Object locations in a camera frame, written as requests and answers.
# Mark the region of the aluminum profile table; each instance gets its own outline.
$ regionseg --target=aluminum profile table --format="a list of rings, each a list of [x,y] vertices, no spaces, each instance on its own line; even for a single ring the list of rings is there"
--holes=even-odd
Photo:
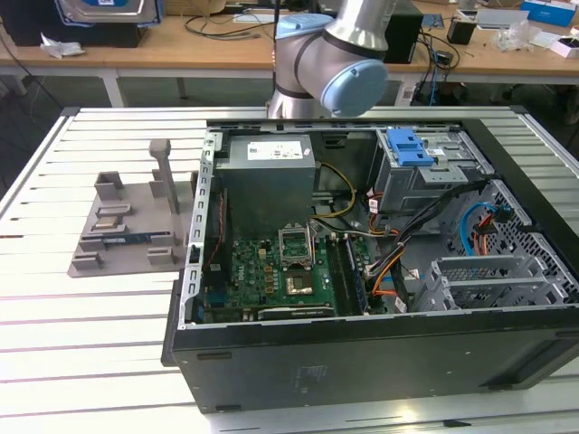
[[[176,273],[71,279],[66,271],[98,172],[147,181],[156,164],[148,141],[162,137],[172,139],[176,180],[186,180],[208,119],[264,115],[102,108],[58,119],[0,202],[0,432],[445,432],[449,424],[456,434],[579,431],[579,360],[523,392],[201,415],[181,373],[159,362]],[[579,166],[529,115],[493,107],[377,108],[367,116],[480,118],[579,231]]]

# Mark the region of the desk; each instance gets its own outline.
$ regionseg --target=desk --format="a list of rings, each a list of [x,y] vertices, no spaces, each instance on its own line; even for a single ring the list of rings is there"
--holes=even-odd
[[[426,14],[452,16],[455,6],[432,5],[416,2]],[[226,32],[245,24],[211,24],[208,32]],[[564,29],[547,26],[546,30]],[[447,30],[432,30],[441,38]],[[470,45],[458,48],[461,62],[448,81],[490,83],[579,84],[579,59],[564,59],[546,49],[533,52],[499,52],[490,47],[493,32],[475,30]],[[435,43],[442,48],[443,44]],[[271,40],[224,42],[201,38],[188,33],[183,20],[167,17],[158,27],[150,29],[137,49],[93,48],[74,58],[51,58],[36,47],[14,47],[14,54],[29,67],[33,74],[59,76],[100,77],[107,89],[112,107],[125,107],[118,85],[119,77],[175,77],[182,78],[271,78]],[[413,62],[408,65],[388,65],[390,80],[399,80],[401,86],[396,105],[409,105],[414,86],[428,67],[428,54],[421,46]],[[0,47],[0,74],[22,76],[8,53]]]
[[[367,116],[480,118],[553,203],[557,192],[577,191],[579,165],[530,116],[509,108],[379,108]],[[159,362],[176,273],[72,279],[66,272],[98,172],[144,183],[156,166],[148,140],[168,137],[174,178],[184,181],[199,166],[204,119],[226,117],[264,118],[265,110],[86,108],[58,119],[0,202],[0,432],[448,432],[443,420],[473,425],[453,434],[576,430],[579,360],[528,391],[203,417],[181,373]],[[576,208],[572,216],[579,219]]]

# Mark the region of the floor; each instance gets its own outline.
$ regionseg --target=floor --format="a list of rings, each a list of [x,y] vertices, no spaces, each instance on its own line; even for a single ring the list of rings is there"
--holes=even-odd
[[[0,99],[0,197],[24,168],[33,151],[59,116],[61,110],[36,82],[27,80],[28,93],[18,98],[10,93]],[[49,77],[44,86],[64,107],[108,107],[109,100],[102,81],[90,78]],[[268,80],[237,80],[233,84],[219,79],[186,80],[189,99],[178,98],[174,79],[123,79],[121,88],[132,107],[175,106],[262,106],[271,96]],[[462,105],[490,104],[493,87],[469,85]],[[397,91],[390,86],[381,105],[392,105]],[[562,144],[567,144],[576,126],[566,126],[563,111],[557,105],[555,92],[547,86],[522,86],[515,90],[511,101],[500,103],[522,105]],[[570,145],[576,156],[579,136]]]

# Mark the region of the yellow wire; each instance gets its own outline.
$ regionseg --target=yellow wire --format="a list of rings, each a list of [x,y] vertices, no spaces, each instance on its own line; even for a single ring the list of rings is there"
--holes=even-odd
[[[330,214],[314,214],[311,217],[313,217],[314,219],[331,219],[333,217],[339,217],[341,215],[347,214],[348,212],[350,212],[350,210],[352,210],[352,208],[354,208],[354,204],[356,203],[356,190],[354,189],[354,186],[352,185],[352,183],[350,183],[350,180],[347,179],[346,176],[342,172],[337,170],[333,165],[330,165],[328,163],[321,163],[321,166],[325,166],[328,169],[332,170],[333,172],[336,173],[336,175],[338,175],[346,182],[347,186],[350,187],[350,193],[352,194],[352,198],[350,199],[350,203],[347,205],[346,209],[342,211],[336,211]]]

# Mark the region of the label sticker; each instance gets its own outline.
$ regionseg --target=label sticker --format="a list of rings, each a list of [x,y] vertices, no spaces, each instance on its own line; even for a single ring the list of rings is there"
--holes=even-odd
[[[420,272],[418,271],[418,269],[409,269],[408,271],[410,275],[414,277],[416,280],[420,279]]]
[[[429,156],[444,156],[444,151],[442,149],[426,149],[426,154]]]
[[[302,160],[300,142],[251,142],[248,160]]]
[[[378,201],[376,199],[370,199],[368,205],[370,205],[370,212],[372,214],[378,214]]]
[[[399,297],[397,297],[396,301],[394,301],[394,305],[401,314],[406,313],[406,304]]]
[[[117,243],[125,243],[127,240],[124,238],[105,238],[103,244],[117,244]]]

